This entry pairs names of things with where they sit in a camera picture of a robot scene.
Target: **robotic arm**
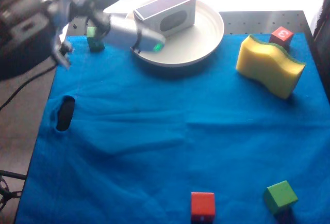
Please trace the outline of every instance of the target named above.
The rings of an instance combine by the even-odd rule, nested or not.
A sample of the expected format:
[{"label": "robotic arm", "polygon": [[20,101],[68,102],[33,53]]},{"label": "robotic arm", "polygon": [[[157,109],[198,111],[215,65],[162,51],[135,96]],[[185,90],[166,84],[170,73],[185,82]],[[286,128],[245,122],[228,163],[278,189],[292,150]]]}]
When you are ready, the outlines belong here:
[{"label": "robotic arm", "polygon": [[30,70],[49,56],[70,67],[72,46],[58,42],[74,17],[90,18],[96,38],[123,48],[152,51],[165,37],[134,20],[103,13],[118,0],[20,0],[0,10],[0,81]]}]

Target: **gray floor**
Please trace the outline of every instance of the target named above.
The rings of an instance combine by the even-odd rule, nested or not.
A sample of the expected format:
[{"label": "gray floor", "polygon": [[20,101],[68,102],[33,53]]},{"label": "gray floor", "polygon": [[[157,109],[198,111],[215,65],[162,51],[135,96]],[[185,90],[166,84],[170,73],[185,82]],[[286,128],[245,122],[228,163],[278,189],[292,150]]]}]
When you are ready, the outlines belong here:
[{"label": "gray floor", "polygon": [[[0,105],[33,75],[52,66],[50,59],[19,77],[0,82]],[[26,174],[55,70],[36,79],[0,111],[0,169]],[[21,190],[22,180],[5,178],[11,191]],[[13,223],[19,199],[11,199],[0,212],[0,223]]]}]

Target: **white plate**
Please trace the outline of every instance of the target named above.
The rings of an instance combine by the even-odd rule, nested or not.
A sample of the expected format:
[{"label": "white plate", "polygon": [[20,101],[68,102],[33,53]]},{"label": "white plate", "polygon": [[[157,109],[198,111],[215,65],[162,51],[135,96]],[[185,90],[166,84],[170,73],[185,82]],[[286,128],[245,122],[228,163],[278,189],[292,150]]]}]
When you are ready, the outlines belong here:
[{"label": "white plate", "polygon": [[[133,11],[126,18],[134,19]],[[182,67],[196,63],[211,54],[224,33],[220,14],[201,1],[196,1],[195,24],[167,37],[159,53],[141,51],[143,60],[163,67]]]}]

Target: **white number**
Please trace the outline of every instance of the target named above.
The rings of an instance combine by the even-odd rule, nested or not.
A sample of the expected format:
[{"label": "white number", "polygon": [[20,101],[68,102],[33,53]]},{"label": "white number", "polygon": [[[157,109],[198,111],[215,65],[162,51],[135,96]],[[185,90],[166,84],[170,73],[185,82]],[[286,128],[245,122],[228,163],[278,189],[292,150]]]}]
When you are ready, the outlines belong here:
[{"label": "white number", "polygon": [[287,36],[287,35],[289,35],[289,33],[286,31],[286,30],[281,30],[279,33],[278,33],[278,36],[279,37],[285,37],[285,36]]}]

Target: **yellow sponge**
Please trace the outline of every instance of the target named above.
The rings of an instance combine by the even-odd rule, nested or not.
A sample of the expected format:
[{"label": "yellow sponge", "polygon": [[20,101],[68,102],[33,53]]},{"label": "yellow sponge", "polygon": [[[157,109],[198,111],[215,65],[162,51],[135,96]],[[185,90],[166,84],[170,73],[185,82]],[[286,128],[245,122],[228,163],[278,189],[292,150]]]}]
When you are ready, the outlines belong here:
[{"label": "yellow sponge", "polygon": [[284,48],[260,42],[249,35],[241,44],[236,70],[265,85],[276,96],[286,99],[295,88],[306,64],[293,59]]}]

